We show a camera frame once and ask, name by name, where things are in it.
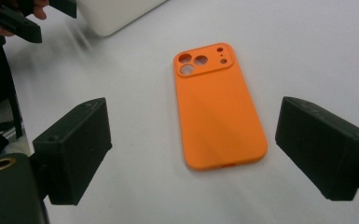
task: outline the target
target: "human hand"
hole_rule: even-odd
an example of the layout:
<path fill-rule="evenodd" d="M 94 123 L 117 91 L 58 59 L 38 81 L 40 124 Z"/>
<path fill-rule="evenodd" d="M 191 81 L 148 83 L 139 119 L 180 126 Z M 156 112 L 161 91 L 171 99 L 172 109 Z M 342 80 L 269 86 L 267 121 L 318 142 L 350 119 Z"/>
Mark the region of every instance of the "human hand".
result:
<path fill-rule="evenodd" d="M 4 0 L 3 5 L 11 6 L 11 7 L 18 7 L 19 4 L 17 0 Z M 43 7 L 48 6 L 48 0 L 34 0 L 34 15 L 39 20 L 45 20 L 47 15 L 43 10 Z M 0 35 L 2 36 L 13 36 L 13 34 L 7 30 L 5 30 L 2 26 L 0 26 Z"/>

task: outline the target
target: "white device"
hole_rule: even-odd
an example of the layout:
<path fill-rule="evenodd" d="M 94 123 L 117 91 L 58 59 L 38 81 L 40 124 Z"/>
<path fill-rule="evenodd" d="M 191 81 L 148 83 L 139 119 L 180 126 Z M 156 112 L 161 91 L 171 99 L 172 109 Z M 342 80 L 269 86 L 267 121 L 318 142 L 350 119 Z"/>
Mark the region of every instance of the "white device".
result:
<path fill-rule="evenodd" d="M 77 0 L 80 13 L 100 36 L 111 35 L 167 0 Z"/>

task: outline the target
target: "white tabletop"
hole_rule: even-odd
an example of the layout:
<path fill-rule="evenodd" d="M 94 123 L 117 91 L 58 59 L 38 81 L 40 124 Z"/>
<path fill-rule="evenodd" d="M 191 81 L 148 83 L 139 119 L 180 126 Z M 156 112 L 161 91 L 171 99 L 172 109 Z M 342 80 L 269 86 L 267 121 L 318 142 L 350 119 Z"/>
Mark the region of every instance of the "white tabletop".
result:
<path fill-rule="evenodd" d="M 47 9 L 43 43 L 5 45 L 29 141 L 74 106 L 107 100 L 113 144 L 78 206 L 50 205 L 52 224 L 359 223 L 331 202 L 274 140 L 284 96 L 359 127 L 359 0 L 171 0 L 105 38 L 81 16 Z M 255 164 L 187 168 L 173 80 L 180 51 L 236 51 L 269 151 Z"/>

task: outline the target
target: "white table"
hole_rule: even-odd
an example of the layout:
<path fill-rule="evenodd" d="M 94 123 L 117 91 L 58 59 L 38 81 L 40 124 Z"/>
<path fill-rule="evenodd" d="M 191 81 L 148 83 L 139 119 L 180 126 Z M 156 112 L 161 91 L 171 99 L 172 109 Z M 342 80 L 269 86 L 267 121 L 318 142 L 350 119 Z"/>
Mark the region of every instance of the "white table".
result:
<path fill-rule="evenodd" d="M 274 140 L 284 96 L 359 126 L 359 0 L 171 0 L 106 38 L 81 16 L 47 13 L 42 44 L 5 45 L 29 141 L 105 97 L 115 145 L 79 206 L 45 200 L 52 224 L 359 223 L 359 192 L 326 200 Z M 172 60 L 216 42 L 236 50 L 269 151 L 200 173 L 182 155 Z"/>

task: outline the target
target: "orange phone case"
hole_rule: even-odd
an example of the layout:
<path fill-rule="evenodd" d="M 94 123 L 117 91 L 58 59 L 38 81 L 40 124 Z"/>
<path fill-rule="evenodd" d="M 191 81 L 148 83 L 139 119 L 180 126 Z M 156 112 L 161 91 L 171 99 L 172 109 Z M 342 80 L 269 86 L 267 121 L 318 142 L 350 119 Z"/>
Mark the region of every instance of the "orange phone case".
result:
<path fill-rule="evenodd" d="M 264 157 L 267 140 L 229 44 L 181 52 L 173 70 L 188 166 L 210 170 Z"/>

